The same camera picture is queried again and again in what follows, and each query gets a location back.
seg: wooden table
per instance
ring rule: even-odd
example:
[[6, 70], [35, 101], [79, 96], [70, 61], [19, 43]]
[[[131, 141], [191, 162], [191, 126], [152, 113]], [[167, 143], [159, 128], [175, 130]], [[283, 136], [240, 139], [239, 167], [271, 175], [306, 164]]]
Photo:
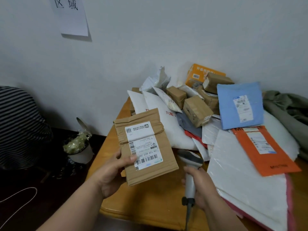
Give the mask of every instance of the wooden table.
[[[129, 104], [130, 99], [128, 98], [117, 117], [118, 119], [130, 116]], [[102, 166], [117, 149], [119, 149], [119, 142], [116, 129], [113, 126], [92, 163], [87, 178]], [[183, 163], [178, 159], [177, 163], [180, 168], [177, 171], [131, 187], [123, 184], [114, 195], [103, 201], [100, 212], [107, 216], [141, 224], [183, 230], [185, 227], [186, 207], [181, 205], [181, 199], [184, 195], [181, 179], [184, 178], [184, 171]], [[294, 186], [294, 215], [297, 230], [307, 230], [308, 163], [301, 159], [297, 159], [296, 163], [303, 171], [291, 174]], [[246, 218], [241, 221], [249, 230], [264, 230]], [[209, 230], [203, 211], [193, 209], [188, 227], [190, 231]]]

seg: barcode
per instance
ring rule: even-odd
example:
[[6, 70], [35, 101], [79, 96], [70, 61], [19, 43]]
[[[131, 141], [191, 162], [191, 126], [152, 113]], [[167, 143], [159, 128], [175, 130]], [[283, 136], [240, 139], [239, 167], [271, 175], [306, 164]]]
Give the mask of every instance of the barcode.
[[239, 103], [245, 103], [246, 102], [246, 100], [244, 99], [244, 100], [238, 100], [237, 101], [237, 103], [239, 104]]
[[136, 149], [135, 149], [134, 142], [130, 142], [130, 143], [129, 143], [129, 147], [130, 147], [130, 149], [131, 149], [132, 155], [136, 155]]
[[197, 75], [197, 74], [193, 74], [193, 78], [196, 78], [196, 79], [199, 79], [199, 75]]
[[145, 157], [145, 158], [142, 158], [142, 159], [139, 159], [136, 161], [137, 165], [141, 164], [141, 163], [145, 163], [145, 162], [148, 162], [150, 160], [153, 160], [153, 159], [157, 159], [157, 154], [155, 155], [150, 155], [148, 157]]

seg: hand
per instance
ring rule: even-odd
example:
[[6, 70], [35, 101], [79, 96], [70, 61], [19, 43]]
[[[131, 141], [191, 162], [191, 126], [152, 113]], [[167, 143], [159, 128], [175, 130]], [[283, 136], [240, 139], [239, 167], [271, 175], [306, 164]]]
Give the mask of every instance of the hand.
[[102, 190], [104, 199], [113, 195], [126, 182], [126, 178], [121, 176], [121, 172], [126, 165], [133, 164], [137, 159], [136, 155], [120, 157], [121, 151], [118, 150], [90, 178]]
[[184, 171], [193, 176], [196, 187], [195, 202], [202, 210], [211, 197], [220, 197], [210, 175], [203, 168], [197, 170], [193, 167], [184, 167]]

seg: person's left hand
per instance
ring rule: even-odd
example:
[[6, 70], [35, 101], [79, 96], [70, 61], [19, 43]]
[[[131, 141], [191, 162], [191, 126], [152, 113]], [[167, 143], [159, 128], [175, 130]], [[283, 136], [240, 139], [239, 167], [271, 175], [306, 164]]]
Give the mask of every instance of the person's left hand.
[[118, 150], [90, 178], [102, 190], [104, 199], [113, 195], [126, 182], [126, 178], [121, 176], [121, 172], [126, 165], [133, 164], [137, 159], [136, 155], [120, 157], [121, 151]]

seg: striped shirt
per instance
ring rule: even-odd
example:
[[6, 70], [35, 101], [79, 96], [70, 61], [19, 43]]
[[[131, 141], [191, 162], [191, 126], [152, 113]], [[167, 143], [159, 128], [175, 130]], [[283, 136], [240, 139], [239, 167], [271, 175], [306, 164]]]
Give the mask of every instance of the striped shirt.
[[51, 139], [33, 97], [17, 87], [0, 86], [0, 169], [33, 166]]

